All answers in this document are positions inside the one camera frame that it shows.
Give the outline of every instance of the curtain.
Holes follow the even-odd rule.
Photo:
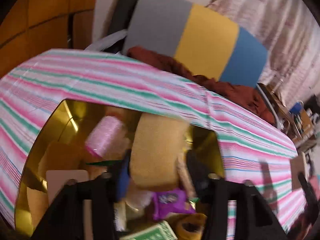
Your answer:
[[[277,92],[288,108],[313,94],[320,78],[320,27],[302,0],[212,0],[208,8],[266,47],[268,62],[260,82],[282,82]]]

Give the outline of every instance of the yellow sponge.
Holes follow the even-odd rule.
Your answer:
[[[141,115],[130,160],[130,174],[139,188],[165,191],[178,186],[176,159],[183,151],[188,126],[182,119]]]

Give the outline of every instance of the green object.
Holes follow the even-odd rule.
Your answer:
[[[121,160],[116,161],[102,161],[102,162],[96,162],[96,163],[86,163],[87,165],[95,165],[95,166],[112,166],[116,163],[119,163]]]
[[[176,240],[167,221],[162,221],[138,233],[121,237],[120,240]]]

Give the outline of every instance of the reddish-brown fabric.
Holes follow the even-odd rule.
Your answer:
[[[158,54],[139,46],[130,48],[127,52],[127,56],[149,64],[157,69],[190,79],[208,90],[222,95],[230,101],[251,111],[268,123],[272,125],[275,123],[273,115],[268,110],[260,94],[254,88],[232,85],[228,82],[217,82],[214,78],[209,79],[203,75],[193,76],[190,70],[174,58]]]

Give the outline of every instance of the purple snack packet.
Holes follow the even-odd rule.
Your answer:
[[[194,205],[187,199],[186,192],[181,189],[154,192],[153,201],[155,211],[154,220],[165,219],[169,213],[193,214],[196,212]]]

